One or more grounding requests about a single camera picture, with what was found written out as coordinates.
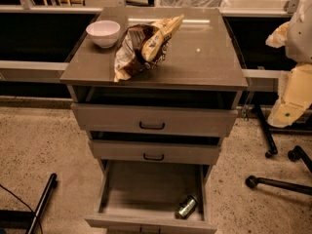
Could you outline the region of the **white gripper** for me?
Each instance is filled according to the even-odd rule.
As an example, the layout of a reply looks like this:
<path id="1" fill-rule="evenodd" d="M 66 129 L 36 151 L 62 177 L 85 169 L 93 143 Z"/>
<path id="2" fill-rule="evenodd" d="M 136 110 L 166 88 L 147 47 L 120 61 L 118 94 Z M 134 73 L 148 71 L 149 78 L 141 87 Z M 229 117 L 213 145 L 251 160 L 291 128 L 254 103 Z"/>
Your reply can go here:
<path id="1" fill-rule="evenodd" d="M 281 48 L 286 44 L 289 23 L 278 26 L 266 39 L 265 44 Z M 292 125 L 312 104 L 312 64 L 299 63 L 288 74 L 282 101 L 277 101 L 268 116 L 267 123 L 277 128 Z"/>

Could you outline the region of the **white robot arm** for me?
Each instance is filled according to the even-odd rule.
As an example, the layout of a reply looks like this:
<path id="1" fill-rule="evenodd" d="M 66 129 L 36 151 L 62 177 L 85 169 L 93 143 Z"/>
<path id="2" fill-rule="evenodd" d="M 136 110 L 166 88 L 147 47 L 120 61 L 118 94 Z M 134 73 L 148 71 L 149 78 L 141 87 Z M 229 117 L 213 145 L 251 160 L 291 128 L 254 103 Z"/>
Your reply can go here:
<path id="1" fill-rule="evenodd" d="M 267 119 L 269 125 L 285 128 L 299 119 L 312 104 L 312 0 L 305 0 L 290 21 L 277 27 L 265 44 L 285 47 L 286 56 L 296 62 L 283 71 L 278 81 L 278 99 Z"/>

